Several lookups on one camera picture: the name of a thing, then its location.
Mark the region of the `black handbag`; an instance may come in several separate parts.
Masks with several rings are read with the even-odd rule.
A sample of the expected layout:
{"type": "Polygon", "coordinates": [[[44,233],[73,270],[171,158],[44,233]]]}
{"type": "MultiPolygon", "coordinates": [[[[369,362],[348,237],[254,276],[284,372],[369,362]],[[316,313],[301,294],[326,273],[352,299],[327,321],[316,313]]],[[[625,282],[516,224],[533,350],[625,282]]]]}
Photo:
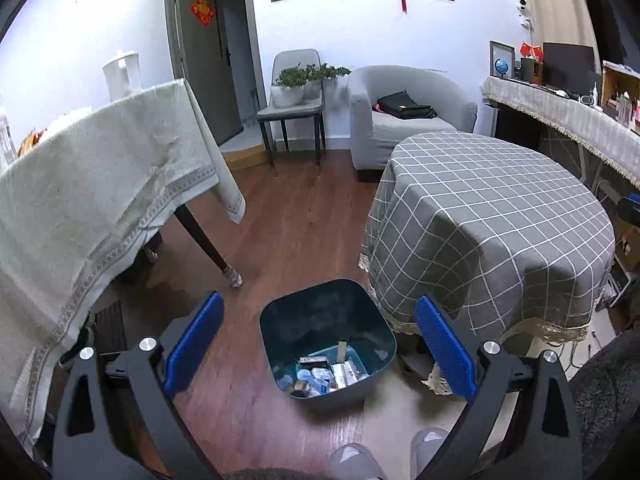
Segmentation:
{"type": "Polygon", "coordinates": [[[420,105],[414,102],[405,91],[379,98],[373,109],[402,120],[437,117],[436,110],[431,105],[420,105]]]}

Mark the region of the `framed picture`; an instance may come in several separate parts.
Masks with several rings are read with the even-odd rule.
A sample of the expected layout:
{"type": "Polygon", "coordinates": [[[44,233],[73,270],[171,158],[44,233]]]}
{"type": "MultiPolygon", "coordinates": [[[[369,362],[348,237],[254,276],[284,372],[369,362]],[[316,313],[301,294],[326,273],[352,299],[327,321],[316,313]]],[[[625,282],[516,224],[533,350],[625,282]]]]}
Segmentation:
{"type": "Polygon", "coordinates": [[[498,78],[513,78],[515,65],[515,49],[508,44],[490,40],[490,74],[498,78]]]}

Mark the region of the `dark wooden table leg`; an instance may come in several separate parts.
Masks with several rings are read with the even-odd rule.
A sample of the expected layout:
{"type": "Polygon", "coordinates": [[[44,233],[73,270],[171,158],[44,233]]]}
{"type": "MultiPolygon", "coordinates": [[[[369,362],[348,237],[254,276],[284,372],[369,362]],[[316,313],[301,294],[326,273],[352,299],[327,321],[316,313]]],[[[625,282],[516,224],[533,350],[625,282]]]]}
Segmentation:
{"type": "Polygon", "coordinates": [[[198,247],[201,248],[201,250],[206,253],[206,256],[221,270],[222,275],[228,280],[230,286],[232,288],[240,288],[243,285],[241,274],[239,274],[235,268],[229,266],[227,261],[222,258],[222,255],[209,240],[206,233],[194,218],[194,215],[191,214],[189,208],[186,205],[181,205],[176,208],[174,215],[183,229],[192,237],[192,240],[198,244],[198,247]]]}

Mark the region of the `potted plant white pot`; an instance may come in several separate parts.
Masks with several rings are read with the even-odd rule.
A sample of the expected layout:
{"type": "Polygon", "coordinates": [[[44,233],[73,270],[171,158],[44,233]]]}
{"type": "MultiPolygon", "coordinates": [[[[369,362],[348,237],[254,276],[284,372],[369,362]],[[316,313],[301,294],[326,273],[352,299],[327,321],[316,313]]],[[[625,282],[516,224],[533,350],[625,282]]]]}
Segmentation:
{"type": "Polygon", "coordinates": [[[275,108],[297,106],[318,99],[323,81],[345,77],[350,70],[344,66],[300,64],[284,68],[271,85],[271,101],[275,108]]]}

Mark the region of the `white kettle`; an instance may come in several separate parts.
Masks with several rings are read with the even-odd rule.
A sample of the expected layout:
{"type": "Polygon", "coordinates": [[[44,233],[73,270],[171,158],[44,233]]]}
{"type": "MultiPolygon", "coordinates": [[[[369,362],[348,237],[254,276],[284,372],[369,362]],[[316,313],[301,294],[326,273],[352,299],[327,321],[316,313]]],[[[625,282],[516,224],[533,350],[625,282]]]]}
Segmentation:
{"type": "Polygon", "coordinates": [[[138,52],[124,52],[106,63],[102,70],[111,102],[142,91],[138,52]]]}

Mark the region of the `dark teal trash bin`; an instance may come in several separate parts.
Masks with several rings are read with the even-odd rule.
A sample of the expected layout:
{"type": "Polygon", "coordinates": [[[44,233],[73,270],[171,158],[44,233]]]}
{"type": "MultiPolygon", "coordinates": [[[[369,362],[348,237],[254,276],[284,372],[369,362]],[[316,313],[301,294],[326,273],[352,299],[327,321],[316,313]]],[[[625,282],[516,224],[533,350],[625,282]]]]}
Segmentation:
{"type": "Polygon", "coordinates": [[[347,278],[271,301],[259,329],[277,385],[314,411],[361,401],[396,356],[396,338],[385,318],[367,291],[347,278]],[[337,389],[332,365],[346,361],[358,370],[358,382],[337,389]]]}

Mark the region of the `small blue globe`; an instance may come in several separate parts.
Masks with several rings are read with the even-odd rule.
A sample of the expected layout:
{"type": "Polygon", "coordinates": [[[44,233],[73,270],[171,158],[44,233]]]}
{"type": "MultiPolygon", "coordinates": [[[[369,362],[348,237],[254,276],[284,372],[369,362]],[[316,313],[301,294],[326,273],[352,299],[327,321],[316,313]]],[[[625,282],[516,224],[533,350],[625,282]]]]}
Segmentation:
{"type": "Polygon", "coordinates": [[[494,69],[500,78],[504,78],[509,73],[510,66],[502,58],[497,58],[494,63],[494,69]]]}

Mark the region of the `dark grey door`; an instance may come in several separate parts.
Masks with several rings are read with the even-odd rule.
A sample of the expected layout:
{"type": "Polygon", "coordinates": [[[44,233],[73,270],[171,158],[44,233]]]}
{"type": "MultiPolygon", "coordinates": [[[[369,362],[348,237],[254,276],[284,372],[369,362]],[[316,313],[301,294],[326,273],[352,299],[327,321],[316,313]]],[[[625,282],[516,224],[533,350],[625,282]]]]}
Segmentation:
{"type": "Polygon", "coordinates": [[[203,27],[194,0],[164,0],[174,77],[189,84],[210,132],[225,153],[262,144],[260,107],[246,0],[208,0],[216,18],[203,27]]]}

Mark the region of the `red door fu sticker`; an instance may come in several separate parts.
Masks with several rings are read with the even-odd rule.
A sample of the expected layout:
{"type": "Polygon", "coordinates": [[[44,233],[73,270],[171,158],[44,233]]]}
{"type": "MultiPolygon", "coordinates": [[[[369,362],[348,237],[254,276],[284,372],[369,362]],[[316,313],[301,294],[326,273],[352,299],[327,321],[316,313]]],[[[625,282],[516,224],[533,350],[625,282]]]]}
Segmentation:
{"type": "Polygon", "coordinates": [[[190,10],[203,27],[207,27],[216,18],[216,9],[208,0],[194,0],[190,10]]]}

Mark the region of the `grey dining chair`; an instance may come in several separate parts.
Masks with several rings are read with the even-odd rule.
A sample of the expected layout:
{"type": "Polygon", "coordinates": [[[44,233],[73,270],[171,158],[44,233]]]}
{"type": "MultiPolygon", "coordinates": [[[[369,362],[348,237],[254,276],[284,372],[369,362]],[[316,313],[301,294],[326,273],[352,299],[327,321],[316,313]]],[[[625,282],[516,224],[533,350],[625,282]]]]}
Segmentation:
{"type": "Polygon", "coordinates": [[[272,64],[271,90],[268,105],[256,114],[256,120],[262,134],[262,143],[266,149],[269,165],[274,166],[276,141],[267,131],[267,125],[278,122],[281,125],[285,151],[288,147],[288,120],[311,118],[314,121],[314,156],[320,165],[321,156],[326,152],[326,128],[324,128],[323,82],[313,79],[309,90],[308,68],[318,70],[321,67],[320,54],[314,49],[282,51],[276,55],[272,64]]]}

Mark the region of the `beige patterned tablecloth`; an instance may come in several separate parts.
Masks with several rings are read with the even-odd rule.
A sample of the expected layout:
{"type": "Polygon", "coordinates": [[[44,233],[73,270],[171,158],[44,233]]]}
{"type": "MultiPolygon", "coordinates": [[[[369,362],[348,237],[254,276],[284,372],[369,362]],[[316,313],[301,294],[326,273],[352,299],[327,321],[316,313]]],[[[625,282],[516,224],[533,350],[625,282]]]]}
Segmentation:
{"type": "Polygon", "coordinates": [[[176,209],[245,200],[190,84],[128,96],[41,141],[1,176],[1,413],[31,450],[55,364],[111,280],[176,209]]]}

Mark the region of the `beige fringed sideboard cloth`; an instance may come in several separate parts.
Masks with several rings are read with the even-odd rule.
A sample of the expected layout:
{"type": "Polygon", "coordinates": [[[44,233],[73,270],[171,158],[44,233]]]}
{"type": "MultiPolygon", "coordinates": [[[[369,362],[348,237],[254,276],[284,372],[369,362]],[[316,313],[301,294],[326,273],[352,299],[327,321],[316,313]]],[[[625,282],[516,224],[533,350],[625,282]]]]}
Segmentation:
{"type": "Polygon", "coordinates": [[[592,107],[554,92],[489,76],[483,98],[510,106],[555,128],[639,187],[639,136],[592,107]]]}

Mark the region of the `black monitor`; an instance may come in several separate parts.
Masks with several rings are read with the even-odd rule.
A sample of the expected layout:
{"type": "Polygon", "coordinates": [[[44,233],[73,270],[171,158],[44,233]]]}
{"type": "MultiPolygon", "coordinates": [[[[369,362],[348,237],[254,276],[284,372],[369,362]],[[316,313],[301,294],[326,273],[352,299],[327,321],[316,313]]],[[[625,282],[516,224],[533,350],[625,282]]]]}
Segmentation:
{"type": "Polygon", "coordinates": [[[583,96],[593,86],[596,61],[592,47],[545,42],[542,82],[545,86],[583,96]]]}

